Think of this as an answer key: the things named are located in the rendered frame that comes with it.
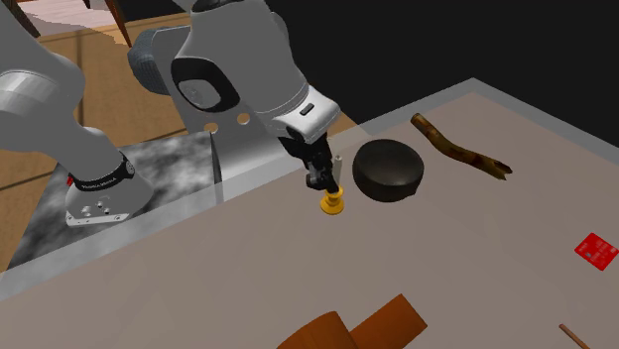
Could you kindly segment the red card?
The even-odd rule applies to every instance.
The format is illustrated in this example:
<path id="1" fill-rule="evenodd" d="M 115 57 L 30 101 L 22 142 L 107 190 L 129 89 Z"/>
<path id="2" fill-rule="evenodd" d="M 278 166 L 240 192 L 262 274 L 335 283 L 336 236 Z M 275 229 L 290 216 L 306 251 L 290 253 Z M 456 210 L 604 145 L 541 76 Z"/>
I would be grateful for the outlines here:
<path id="1" fill-rule="evenodd" d="M 589 233 L 575 248 L 574 252 L 599 271 L 604 271 L 619 255 L 619 249 L 599 237 Z"/>

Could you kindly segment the brown wooden curved object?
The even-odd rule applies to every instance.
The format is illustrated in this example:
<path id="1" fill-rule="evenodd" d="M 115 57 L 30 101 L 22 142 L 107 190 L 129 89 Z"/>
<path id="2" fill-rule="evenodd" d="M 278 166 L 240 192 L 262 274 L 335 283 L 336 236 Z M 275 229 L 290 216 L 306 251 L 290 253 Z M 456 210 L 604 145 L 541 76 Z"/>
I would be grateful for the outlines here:
<path id="1" fill-rule="evenodd" d="M 336 311 L 307 323 L 276 349 L 404 349 L 428 325 L 398 294 L 349 330 Z"/>

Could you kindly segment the grey cloud-patterned robot stand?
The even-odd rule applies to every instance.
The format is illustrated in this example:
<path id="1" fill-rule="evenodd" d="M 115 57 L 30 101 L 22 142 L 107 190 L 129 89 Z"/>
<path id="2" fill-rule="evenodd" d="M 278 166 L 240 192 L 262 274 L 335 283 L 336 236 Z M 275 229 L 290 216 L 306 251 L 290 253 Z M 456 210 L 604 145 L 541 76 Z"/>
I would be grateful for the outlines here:
<path id="1" fill-rule="evenodd" d="M 135 216 L 214 184 L 210 139 L 206 132 L 125 146 L 121 152 L 154 186 L 153 197 L 134 213 Z M 68 192 L 66 180 L 67 170 L 56 166 L 10 261 L 10 268 L 120 223 L 114 220 L 101 224 L 67 225 L 64 209 Z"/>

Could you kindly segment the yellow candle holder with candle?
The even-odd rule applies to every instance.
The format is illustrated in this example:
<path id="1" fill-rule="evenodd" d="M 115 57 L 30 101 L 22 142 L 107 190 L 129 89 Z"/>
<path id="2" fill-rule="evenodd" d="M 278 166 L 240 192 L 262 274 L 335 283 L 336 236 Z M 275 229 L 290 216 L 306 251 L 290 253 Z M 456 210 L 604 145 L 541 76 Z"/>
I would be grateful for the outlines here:
<path id="1" fill-rule="evenodd" d="M 336 155 L 333 159 L 333 168 L 332 174 L 334 182 L 337 186 L 336 192 L 329 192 L 326 190 L 324 192 L 324 197 L 320 201 L 321 210 L 329 215 L 336 215 L 343 211 L 344 209 L 344 200 L 342 198 L 343 195 L 343 187 L 341 186 L 340 176 L 342 169 L 342 157 L 341 155 Z"/>

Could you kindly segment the black bowl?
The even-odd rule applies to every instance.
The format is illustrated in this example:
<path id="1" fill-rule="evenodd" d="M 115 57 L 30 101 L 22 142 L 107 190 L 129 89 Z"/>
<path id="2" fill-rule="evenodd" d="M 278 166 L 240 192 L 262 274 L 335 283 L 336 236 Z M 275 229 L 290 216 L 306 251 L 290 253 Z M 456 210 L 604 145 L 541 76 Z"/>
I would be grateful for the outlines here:
<path id="1" fill-rule="evenodd" d="M 423 179 L 425 164 L 410 146 L 392 139 L 362 145 L 352 163 L 353 180 L 367 197 L 397 202 L 414 195 Z"/>

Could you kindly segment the brown forked branch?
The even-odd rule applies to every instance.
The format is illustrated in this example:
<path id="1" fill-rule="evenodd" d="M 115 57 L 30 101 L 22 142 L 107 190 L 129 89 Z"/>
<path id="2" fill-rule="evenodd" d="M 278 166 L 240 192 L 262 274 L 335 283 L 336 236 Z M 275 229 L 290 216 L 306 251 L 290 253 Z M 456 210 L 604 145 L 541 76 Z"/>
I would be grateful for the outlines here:
<path id="1" fill-rule="evenodd" d="M 506 180 L 513 170 L 506 164 L 485 155 L 467 150 L 453 144 L 421 113 L 416 113 L 410 123 L 418 129 L 429 142 L 445 156 L 474 167 L 497 179 Z"/>

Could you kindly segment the thin brown stick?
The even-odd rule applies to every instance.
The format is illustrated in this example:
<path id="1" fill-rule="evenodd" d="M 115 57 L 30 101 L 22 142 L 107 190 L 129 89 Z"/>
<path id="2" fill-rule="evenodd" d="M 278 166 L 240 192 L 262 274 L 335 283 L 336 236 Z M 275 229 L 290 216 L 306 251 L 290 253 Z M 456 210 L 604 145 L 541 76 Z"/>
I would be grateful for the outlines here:
<path id="1" fill-rule="evenodd" d="M 590 349 L 590 347 L 583 340 L 581 340 L 575 333 L 573 333 L 565 324 L 561 323 L 558 326 L 558 328 L 581 349 Z"/>

